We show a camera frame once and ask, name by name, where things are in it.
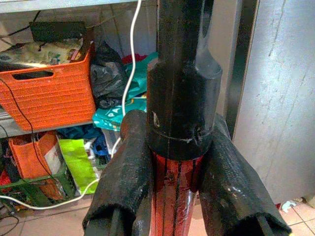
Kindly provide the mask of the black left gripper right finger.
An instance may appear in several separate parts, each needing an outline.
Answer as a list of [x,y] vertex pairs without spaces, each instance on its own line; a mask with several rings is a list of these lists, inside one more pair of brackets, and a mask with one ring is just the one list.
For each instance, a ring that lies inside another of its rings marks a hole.
[[232,143],[225,119],[216,115],[210,149],[204,155],[199,195],[209,236],[288,236],[255,169]]

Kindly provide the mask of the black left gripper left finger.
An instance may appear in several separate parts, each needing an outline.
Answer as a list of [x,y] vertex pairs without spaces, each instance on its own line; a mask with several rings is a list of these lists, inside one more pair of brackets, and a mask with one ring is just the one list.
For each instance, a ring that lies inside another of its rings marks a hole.
[[123,118],[122,144],[102,171],[82,223],[86,236],[149,235],[154,174],[145,124],[141,110]]

